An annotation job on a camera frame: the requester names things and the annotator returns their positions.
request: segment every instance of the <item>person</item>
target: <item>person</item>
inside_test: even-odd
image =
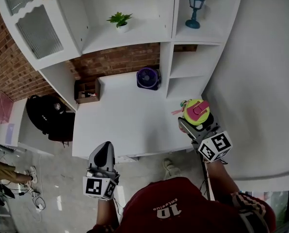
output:
[[[21,174],[15,172],[15,166],[0,162],[0,180],[8,180],[13,183],[22,183],[31,186],[31,183],[37,183],[37,171],[34,166],[30,167],[28,174]]]
[[[268,233],[276,228],[265,202],[240,193],[220,160],[208,163],[216,201],[207,200],[171,160],[163,166],[169,178],[139,190],[127,203],[119,224],[113,200],[98,201],[96,225],[87,233],[230,232]]]

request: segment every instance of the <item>blue lamp figurine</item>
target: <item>blue lamp figurine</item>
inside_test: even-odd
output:
[[[196,11],[200,10],[205,0],[190,0],[190,7],[193,9],[192,18],[185,22],[185,25],[192,29],[199,29],[200,24],[196,21]]]

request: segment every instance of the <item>potted plant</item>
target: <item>potted plant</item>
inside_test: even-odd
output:
[[[122,15],[121,12],[117,12],[114,16],[111,16],[109,22],[116,23],[116,28],[120,33],[125,33],[128,31],[127,20],[131,18],[131,15]]]

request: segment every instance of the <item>white pot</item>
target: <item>white pot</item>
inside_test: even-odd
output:
[[[119,33],[125,33],[129,30],[129,26],[128,26],[128,24],[126,24],[124,26],[119,26],[116,29],[119,31]]]

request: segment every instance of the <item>floor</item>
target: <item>floor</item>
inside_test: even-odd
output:
[[[151,155],[141,157],[138,162],[117,164],[115,169],[121,177],[116,197],[121,206],[124,207],[139,189],[164,178],[163,158],[172,159],[183,176],[197,187],[204,180],[201,162],[195,152]],[[46,202],[46,208],[37,212],[29,193],[21,197],[16,195],[16,199],[8,201],[19,233],[84,233],[94,226],[97,200],[83,195],[82,191],[82,177],[88,162],[72,157],[71,146],[64,149],[58,143],[55,156],[41,156],[28,151],[5,156],[0,153],[0,159],[15,165],[18,172],[34,165],[39,179],[35,188]],[[17,189],[13,183],[8,187]]]

